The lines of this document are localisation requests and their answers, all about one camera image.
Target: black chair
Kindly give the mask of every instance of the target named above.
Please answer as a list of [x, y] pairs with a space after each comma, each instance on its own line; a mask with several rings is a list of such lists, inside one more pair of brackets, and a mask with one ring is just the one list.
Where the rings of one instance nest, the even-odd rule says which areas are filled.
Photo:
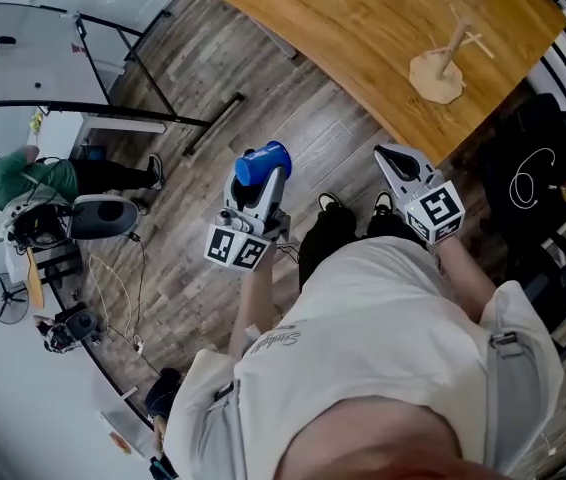
[[[519, 166], [534, 179], [528, 204], [512, 201], [510, 186]], [[550, 186], [566, 180], [566, 113], [550, 94], [532, 98], [500, 123], [496, 136], [478, 152], [478, 166], [492, 210], [490, 228], [508, 246], [507, 280], [521, 283], [550, 332], [566, 319], [566, 265], [561, 267], [542, 244], [551, 239], [566, 256], [566, 239], [557, 230], [566, 222], [566, 202]], [[520, 192], [531, 193], [529, 180], [520, 179]]]

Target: wooden stick structure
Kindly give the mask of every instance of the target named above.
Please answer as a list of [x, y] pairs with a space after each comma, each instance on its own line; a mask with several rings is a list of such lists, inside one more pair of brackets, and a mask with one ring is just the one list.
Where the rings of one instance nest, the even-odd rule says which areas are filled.
[[465, 34], [469, 30], [469, 28], [470, 24], [466, 20], [461, 19], [459, 24], [456, 26], [456, 30], [452, 35], [452, 39], [450, 39], [450, 44], [446, 48], [445, 54], [443, 55], [443, 59], [441, 61], [441, 65], [436, 70], [436, 78], [440, 79], [443, 76], [443, 73], [445, 73], [445, 69], [452, 61], [454, 54], [461, 47], [461, 43], [463, 42], [463, 39], [465, 39]]

